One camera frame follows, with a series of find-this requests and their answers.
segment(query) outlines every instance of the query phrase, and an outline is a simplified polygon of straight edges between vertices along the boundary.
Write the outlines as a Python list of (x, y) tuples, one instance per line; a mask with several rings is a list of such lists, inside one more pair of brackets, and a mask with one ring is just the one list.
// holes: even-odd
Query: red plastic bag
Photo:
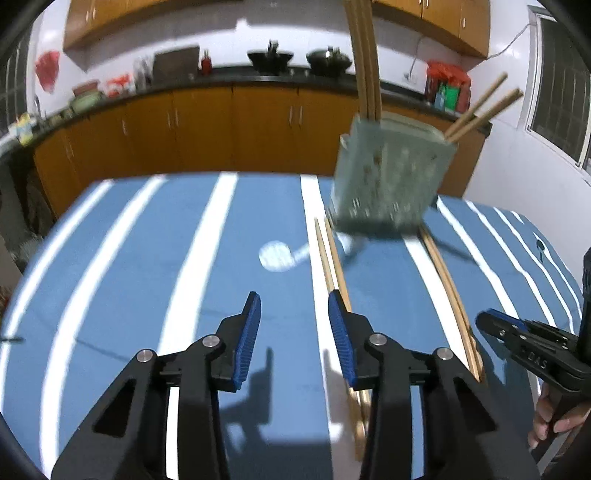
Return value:
[(60, 53), (56, 50), (43, 53), (35, 62), (35, 73), (43, 91), (53, 93), (60, 73)]

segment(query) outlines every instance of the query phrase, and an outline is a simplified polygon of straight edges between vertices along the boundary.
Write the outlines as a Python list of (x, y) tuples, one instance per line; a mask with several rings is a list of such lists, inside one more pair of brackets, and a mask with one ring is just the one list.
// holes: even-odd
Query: kitchen countertop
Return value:
[[(167, 92), (169, 90), (180, 90), (185, 88), (206, 88), (215, 86), (238, 86), (238, 85), (282, 85), (286, 87), (305, 87), (310, 89), (318, 89), (323, 91), (331, 91), (336, 93), (344, 93), (356, 95), (357, 84), (355, 75), (345, 74), (341, 78), (335, 80), (326, 77), (318, 77), (309, 73), (309, 69), (302, 67), (295, 67), (290, 69), (290, 73), (283, 75), (261, 75), (251, 66), (233, 66), (233, 67), (219, 67), (213, 69), (211, 75), (203, 77), (195, 77), (194, 79), (178, 79), (159, 85), (153, 85), (149, 89), (142, 92), (123, 95), (113, 99), (105, 99), (95, 105), (93, 108), (85, 112), (75, 115), (58, 125), (46, 128), (37, 133), (34, 139), (27, 145), (22, 146), (16, 141), (7, 145), (0, 151), (0, 164), (8, 161), (15, 153), (26, 153), (34, 151), (37, 146), (43, 142), (54, 131), (67, 127), (76, 121), (85, 118), (94, 113), (120, 105), (137, 98), (154, 95), (157, 93)], [(415, 109), (428, 115), (434, 115), (443, 120), (455, 121), (458, 113), (448, 113), (437, 110), (432, 105), (429, 105), (423, 99), (423, 94), (405, 87), (395, 85), (393, 83), (382, 82), (382, 101), (392, 105), (399, 105), (402, 107)], [(491, 133), (492, 124), (489, 122), (479, 129), (481, 133), (488, 137)]]

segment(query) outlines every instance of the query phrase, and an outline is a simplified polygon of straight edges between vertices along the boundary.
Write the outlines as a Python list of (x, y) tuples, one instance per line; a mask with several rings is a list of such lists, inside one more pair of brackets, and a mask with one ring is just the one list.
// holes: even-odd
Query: window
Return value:
[(22, 36), (8, 60), (0, 65), (0, 137), (27, 111), (27, 55), (31, 28)]
[(580, 168), (590, 168), (591, 73), (564, 27), (536, 14), (534, 87), (528, 130)]

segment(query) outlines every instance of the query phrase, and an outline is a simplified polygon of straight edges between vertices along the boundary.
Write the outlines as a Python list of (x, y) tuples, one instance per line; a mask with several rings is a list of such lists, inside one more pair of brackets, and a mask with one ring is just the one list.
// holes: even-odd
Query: white wall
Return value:
[[(528, 24), (527, 5), (541, 7), (533, 0), (491, 0), (491, 54), (503, 50)], [(509, 79), (488, 105), (516, 86), (527, 90), (530, 35), (526, 30), (506, 53), (469, 70), (473, 98), (502, 71)], [(463, 64), (468, 69), (474, 62), (465, 59)], [(580, 283), (583, 255), (591, 247), (591, 186), (586, 182), (591, 177), (525, 131), (519, 118), (529, 104), (526, 95), (493, 121), (465, 197), (526, 215)]]
[[(37, 56), (50, 49), (62, 51), (69, 3), (55, 0), (43, 14)], [(426, 60), (461, 60), (457, 53), (426, 38), (418, 50), (414, 81), (408, 84), (404, 73), (410, 69), (419, 33), (378, 18), (374, 24), (384, 80), (422, 92)], [(63, 54), (55, 93), (43, 92), (38, 80), (35, 91), (42, 110), (52, 112), (67, 103), (78, 83), (132, 73), (139, 56), (200, 44), (202, 50), (210, 50), (214, 66), (248, 64), (246, 51), (265, 49), (271, 39), (279, 41), (280, 49), (295, 53), (291, 62), (295, 66), (308, 66), (306, 53), (329, 45), (352, 56), (342, 0), (243, 0), (172, 12), (110, 35), (83, 53)]]

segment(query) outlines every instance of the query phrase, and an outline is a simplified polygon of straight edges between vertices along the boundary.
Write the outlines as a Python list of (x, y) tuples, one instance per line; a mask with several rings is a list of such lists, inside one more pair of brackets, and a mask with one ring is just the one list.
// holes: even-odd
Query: metal screw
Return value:
[(152, 350), (145, 349), (138, 352), (135, 357), (138, 359), (138, 362), (142, 362), (144, 364), (152, 360), (153, 356), (154, 354), (152, 353)]
[(203, 339), (203, 345), (208, 347), (208, 348), (213, 348), (216, 345), (218, 345), (220, 342), (220, 339), (218, 336), (215, 335), (207, 335), (204, 339)]
[(388, 339), (381, 333), (373, 333), (369, 336), (369, 343), (375, 346), (386, 345)]
[(441, 360), (451, 360), (453, 358), (453, 352), (447, 347), (438, 348), (437, 349), (437, 356)]

